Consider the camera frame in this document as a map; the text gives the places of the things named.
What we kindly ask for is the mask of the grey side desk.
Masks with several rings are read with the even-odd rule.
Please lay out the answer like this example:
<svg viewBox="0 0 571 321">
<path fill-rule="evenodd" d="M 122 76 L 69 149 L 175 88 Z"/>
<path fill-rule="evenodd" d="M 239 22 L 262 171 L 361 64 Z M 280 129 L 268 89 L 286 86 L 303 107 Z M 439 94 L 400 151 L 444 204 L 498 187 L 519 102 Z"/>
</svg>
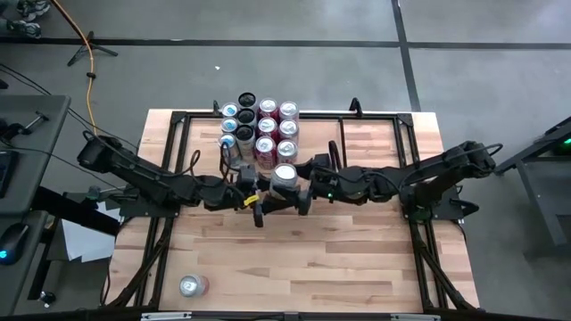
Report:
<svg viewBox="0 0 571 321">
<path fill-rule="evenodd" d="M 0 317 L 14 312 L 30 265 L 34 259 L 47 214 L 30 206 L 46 172 L 62 130 L 70 98 L 66 95 L 0 95 L 0 118 L 7 123 L 29 124 L 40 113 L 48 117 L 32 127 L 29 135 L 17 135 L 10 141 L 19 153 L 10 185 L 0 199 L 0 235 L 11 225 L 29 226 L 21 258 L 12 265 L 0 264 Z"/>
</svg>

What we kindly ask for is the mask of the person's shoe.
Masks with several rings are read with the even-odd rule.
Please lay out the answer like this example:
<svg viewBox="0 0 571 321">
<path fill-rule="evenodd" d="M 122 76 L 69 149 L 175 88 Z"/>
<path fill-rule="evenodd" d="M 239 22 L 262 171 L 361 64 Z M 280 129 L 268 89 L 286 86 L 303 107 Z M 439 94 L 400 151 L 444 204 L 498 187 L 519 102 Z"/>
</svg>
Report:
<svg viewBox="0 0 571 321">
<path fill-rule="evenodd" d="M 13 36 L 24 36 L 35 39 L 42 37 L 41 27 L 35 22 L 0 19 L 0 31 Z"/>
<path fill-rule="evenodd" d="M 51 8 L 49 0 L 18 0 L 16 11 L 25 21 L 33 21 Z"/>
</svg>

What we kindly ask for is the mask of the black computer mouse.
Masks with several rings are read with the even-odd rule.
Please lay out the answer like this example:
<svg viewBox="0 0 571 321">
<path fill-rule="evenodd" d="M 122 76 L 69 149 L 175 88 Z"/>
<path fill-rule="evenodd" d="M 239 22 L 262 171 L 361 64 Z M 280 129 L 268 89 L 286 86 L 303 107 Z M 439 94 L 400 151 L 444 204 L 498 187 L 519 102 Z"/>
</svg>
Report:
<svg viewBox="0 0 571 321">
<path fill-rule="evenodd" d="M 23 255 L 30 227 L 25 223 L 14 223 L 0 236 L 0 265 L 15 264 Z"/>
</svg>

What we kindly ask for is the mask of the white paper sheets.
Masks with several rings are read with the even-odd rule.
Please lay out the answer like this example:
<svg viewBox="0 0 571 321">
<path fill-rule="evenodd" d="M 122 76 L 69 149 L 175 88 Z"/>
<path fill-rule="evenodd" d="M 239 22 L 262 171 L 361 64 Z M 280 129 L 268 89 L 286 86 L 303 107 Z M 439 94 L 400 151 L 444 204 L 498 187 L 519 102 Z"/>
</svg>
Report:
<svg viewBox="0 0 571 321">
<path fill-rule="evenodd" d="M 93 229 L 62 221 L 65 250 L 69 261 L 80 259 L 82 263 L 108 259 L 114 252 L 116 237 Z"/>
</svg>

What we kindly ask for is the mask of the black side stand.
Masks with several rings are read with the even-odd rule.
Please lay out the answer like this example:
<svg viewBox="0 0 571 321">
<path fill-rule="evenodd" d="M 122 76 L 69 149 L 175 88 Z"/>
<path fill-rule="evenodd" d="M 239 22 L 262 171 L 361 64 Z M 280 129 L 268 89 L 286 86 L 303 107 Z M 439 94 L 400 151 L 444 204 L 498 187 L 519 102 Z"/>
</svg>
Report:
<svg viewBox="0 0 571 321">
<path fill-rule="evenodd" d="M 571 116 L 498 165 L 495 174 L 501 176 L 511 169 L 519 174 L 550 236 L 548 245 L 525 255 L 529 259 L 571 258 Z"/>
</svg>

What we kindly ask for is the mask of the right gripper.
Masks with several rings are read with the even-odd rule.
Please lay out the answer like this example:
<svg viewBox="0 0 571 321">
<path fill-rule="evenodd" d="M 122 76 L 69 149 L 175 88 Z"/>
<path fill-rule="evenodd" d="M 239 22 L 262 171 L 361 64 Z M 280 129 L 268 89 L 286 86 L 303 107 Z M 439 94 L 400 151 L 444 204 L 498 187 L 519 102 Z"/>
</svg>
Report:
<svg viewBox="0 0 571 321">
<path fill-rule="evenodd" d="M 388 177 L 380 170 L 351 166 L 333 171 L 316 167 L 319 164 L 320 157 L 314 157 L 294 165 L 298 177 L 310 178 L 311 192 L 300 189 L 294 194 L 294 207 L 299 216 L 309 214 L 313 197 L 328 199 L 330 203 L 388 202 Z"/>
</svg>

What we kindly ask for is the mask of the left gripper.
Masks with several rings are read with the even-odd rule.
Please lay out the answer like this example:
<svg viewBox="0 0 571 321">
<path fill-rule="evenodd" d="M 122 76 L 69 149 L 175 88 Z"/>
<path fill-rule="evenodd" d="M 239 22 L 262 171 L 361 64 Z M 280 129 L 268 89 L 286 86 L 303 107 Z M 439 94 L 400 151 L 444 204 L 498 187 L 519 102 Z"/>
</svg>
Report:
<svg viewBox="0 0 571 321">
<path fill-rule="evenodd" d="M 281 200 L 269 194 L 265 195 L 249 207 L 244 206 L 244 199 L 253 194 L 258 194 L 258 189 L 268 192 L 271 178 L 258 176 L 253 165 L 242 166 L 238 170 L 237 179 L 229 183 L 222 178 L 213 186 L 203 185 L 203 207 L 209 211 L 217 210 L 252 210 L 254 225 L 264 227 L 263 216 L 277 210 L 291 207 L 297 208 L 298 201 L 295 198 Z"/>
</svg>

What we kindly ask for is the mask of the black desk clamp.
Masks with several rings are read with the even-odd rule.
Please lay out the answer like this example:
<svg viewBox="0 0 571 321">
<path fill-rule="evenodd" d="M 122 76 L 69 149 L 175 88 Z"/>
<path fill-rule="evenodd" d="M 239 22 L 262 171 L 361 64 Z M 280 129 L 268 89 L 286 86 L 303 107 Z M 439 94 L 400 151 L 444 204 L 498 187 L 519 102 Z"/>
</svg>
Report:
<svg viewBox="0 0 571 321">
<path fill-rule="evenodd" d="M 36 111 L 37 117 L 29 124 L 23 126 L 21 123 L 8 124 L 3 118 L 0 118 L 0 141 L 10 142 L 18 135 L 28 136 L 32 133 L 32 128 L 43 121 L 48 121 L 49 118 L 40 111 Z"/>
</svg>

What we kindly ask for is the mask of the black metal table frame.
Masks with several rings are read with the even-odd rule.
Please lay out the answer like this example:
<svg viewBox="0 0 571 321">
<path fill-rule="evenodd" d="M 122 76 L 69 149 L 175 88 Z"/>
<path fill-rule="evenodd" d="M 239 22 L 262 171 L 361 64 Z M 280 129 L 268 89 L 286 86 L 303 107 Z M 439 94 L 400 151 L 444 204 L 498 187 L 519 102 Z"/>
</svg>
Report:
<svg viewBox="0 0 571 321">
<path fill-rule="evenodd" d="M 304 111 L 337 119 L 343 162 L 399 167 L 443 149 L 430 112 Z M 264 227 L 249 211 L 182 209 L 170 245 L 128 305 L 161 310 L 419 312 L 422 300 L 408 222 L 397 200 L 354 206 L 315 200 L 307 216 L 288 209 Z M 201 297 L 179 292 L 183 276 L 205 276 Z"/>
</svg>

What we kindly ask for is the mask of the black tripod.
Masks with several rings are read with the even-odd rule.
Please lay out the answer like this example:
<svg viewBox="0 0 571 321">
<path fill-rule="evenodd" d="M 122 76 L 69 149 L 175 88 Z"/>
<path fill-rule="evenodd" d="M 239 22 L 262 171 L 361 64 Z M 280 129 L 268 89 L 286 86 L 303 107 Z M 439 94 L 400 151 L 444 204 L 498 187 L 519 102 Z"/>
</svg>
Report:
<svg viewBox="0 0 571 321">
<path fill-rule="evenodd" d="M 71 67 L 73 64 L 75 64 L 81 57 L 83 57 L 84 55 L 89 55 L 89 53 L 92 53 L 94 50 L 98 50 L 101 51 L 103 53 L 109 54 L 111 56 L 117 57 L 119 54 L 117 52 L 114 52 L 113 50 L 107 49 L 101 45 L 95 44 L 93 42 L 93 40 L 95 39 L 95 34 L 93 31 L 90 31 L 87 34 L 87 44 L 83 44 L 79 47 L 79 49 L 77 50 L 76 53 L 74 53 L 74 55 L 70 58 L 70 60 L 67 62 L 67 66 Z"/>
</svg>

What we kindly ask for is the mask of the wooden shelf black metal legs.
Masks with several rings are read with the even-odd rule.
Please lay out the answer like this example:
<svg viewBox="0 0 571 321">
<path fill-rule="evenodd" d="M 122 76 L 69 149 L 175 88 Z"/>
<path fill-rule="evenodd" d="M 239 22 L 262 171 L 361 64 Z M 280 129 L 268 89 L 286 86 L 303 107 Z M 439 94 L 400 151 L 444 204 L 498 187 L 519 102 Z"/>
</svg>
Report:
<svg viewBox="0 0 571 321">
<path fill-rule="evenodd" d="M 221 119 L 211 121 L 206 137 L 204 129 L 201 138 L 204 140 L 201 169 L 209 174 L 219 174 L 218 139 L 222 135 Z M 301 165 L 317 154 L 329 154 L 328 142 L 335 141 L 339 154 L 341 150 L 341 129 L 337 119 L 300 119 L 298 121 L 297 155 L 295 165 Z"/>
</svg>

